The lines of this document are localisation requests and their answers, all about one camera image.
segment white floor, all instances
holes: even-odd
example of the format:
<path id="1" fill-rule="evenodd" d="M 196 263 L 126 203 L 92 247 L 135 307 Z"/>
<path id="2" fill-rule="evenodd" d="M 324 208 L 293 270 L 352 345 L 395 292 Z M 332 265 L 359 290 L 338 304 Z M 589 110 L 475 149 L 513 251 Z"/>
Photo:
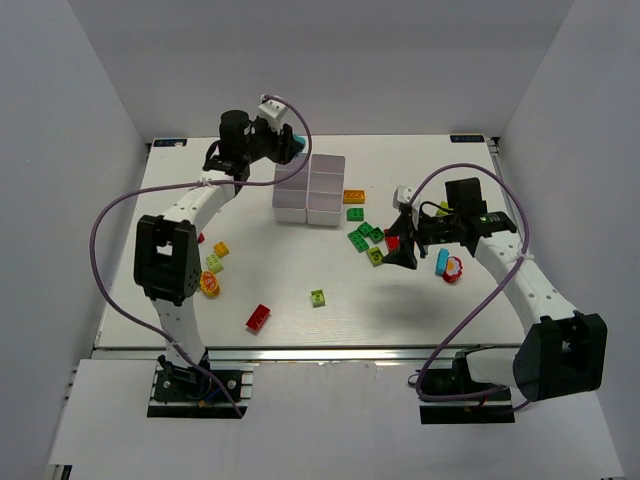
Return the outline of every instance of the white floor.
<path id="1" fill-rule="evenodd" d="M 153 148 L 144 187 L 194 181 L 212 139 L 189 139 L 185 147 Z M 365 189 L 365 220 L 388 227 L 397 211 L 391 206 L 399 184 L 419 184 L 436 168 L 470 162 L 493 170 L 484 143 L 452 144 L 438 136 L 327 136 L 314 138 L 316 153 L 347 159 L 345 188 Z M 262 160 L 252 166 L 252 180 L 273 178 L 274 166 Z M 423 199 L 445 200 L 444 182 L 478 176 L 490 210 L 505 210 L 499 187 L 474 170 L 450 171 L 425 189 Z M 133 281 L 135 223 L 143 214 L 159 214 L 184 192 L 141 197 L 112 287 L 115 299 L 140 318 L 157 323 L 155 311 Z M 464 275 L 448 285 L 434 275 L 439 248 L 420 261 L 418 271 L 391 265 L 373 268 L 346 235 L 357 224 L 337 228 L 277 224 L 271 208 L 272 188 L 244 188 L 204 229 L 201 257 L 224 241 L 231 253 L 218 275 L 221 294 L 208 299 L 196 293 L 201 336 L 214 347 L 312 347 L 435 345 L 491 290 L 494 281 L 466 250 L 449 245 L 464 264 Z M 381 249 L 386 253 L 384 243 Z M 327 305 L 312 308 L 310 291 L 323 289 Z M 259 335 L 245 322 L 258 304 L 271 308 Z M 522 328 L 500 296 L 456 339 L 456 344 L 519 343 Z M 162 340 L 111 308 L 106 309 L 99 347 L 160 347 Z"/>
<path id="2" fill-rule="evenodd" d="M 154 368 L 83 360 L 50 462 L 82 480 L 622 475 L 594 393 L 535 404 L 515 424 L 420 425 L 409 366 L 265 364 L 242 420 L 149 419 Z"/>

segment white wall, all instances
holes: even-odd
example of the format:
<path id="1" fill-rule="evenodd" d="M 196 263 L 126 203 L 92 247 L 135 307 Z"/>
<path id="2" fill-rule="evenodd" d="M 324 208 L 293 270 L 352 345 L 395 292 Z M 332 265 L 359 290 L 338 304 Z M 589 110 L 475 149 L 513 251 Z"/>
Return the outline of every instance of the white wall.
<path id="1" fill-rule="evenodd" d="M 0 63 L 0 478 L 34 480 L 100 318 L 92 221 L 145 151 L 66 1 L 0 0 Z M 107 274 L 125 213 L 102 231 Z"/>
<path id="2" fill-rule="evenodd" d="M 314 133 L 502 133 L 572 0 L 70 0 L 145 140 L 260 93 Z"/>
<path id="3" fill-rule="evenodd" d="M 640 3 L 578 0 L 502 140 L 533 250 L 609 326 L 599 398 L 627 478 L 640 479 Z"/>

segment blue lego brick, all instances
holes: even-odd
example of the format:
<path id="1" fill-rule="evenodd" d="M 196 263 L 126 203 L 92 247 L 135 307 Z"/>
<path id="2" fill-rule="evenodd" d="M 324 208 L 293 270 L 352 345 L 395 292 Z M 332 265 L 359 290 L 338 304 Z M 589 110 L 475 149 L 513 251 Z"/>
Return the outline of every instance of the blue lego brick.
<path id="1" fill-rule="evenodd" d="M 441 248 L 438 252 L 438 260 L 436 261 L 436 275 L 439 277 L 447 270 L 447 260 L 449 260 L 449 250 Z"/>

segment orange lego brick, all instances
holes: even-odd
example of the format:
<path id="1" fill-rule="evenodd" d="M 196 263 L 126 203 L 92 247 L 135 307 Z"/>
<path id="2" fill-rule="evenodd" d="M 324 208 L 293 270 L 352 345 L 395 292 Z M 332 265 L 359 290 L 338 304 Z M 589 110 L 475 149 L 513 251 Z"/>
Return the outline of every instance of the orange lego brick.
<path id="1" fill-rule="evenodd" d="M 345 190 L 342 203 L 364 203 L 364 190 Z"/>
<path id="2" fill-rule="evenodd" d="M 218 242 L 213 246 L 213 251 L 218 258 L 222 258 L 229 253 L 229 248 L 224 244 L 224 242 Z"/>
<path id="3" fill-rule="evenodd" d="M 215 297 L 220 293 L 220 285 L 216 276 L 208 270 L 200 275 L 200 290 L 208 297 Z"/>

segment round lego piece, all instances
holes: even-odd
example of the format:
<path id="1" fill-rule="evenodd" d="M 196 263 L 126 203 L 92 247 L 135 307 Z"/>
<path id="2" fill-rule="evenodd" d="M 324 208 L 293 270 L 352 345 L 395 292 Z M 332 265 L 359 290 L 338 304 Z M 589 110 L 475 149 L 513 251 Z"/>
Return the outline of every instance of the round lego piece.
<path id="1" fill-rule="evenodd" d="M 209 297 L 215 297 L 220 293 L 220 285 L 216 276 L 208 270 L 200 275 L 200 290 Z"/>
<path id="2" fill-rule="evenodd" d="M 458 257 L 449 257 L 447 269 L 442 274 L 442 279 L 447 283 L 455 283 L 462 275 L 462 262 Z"/>

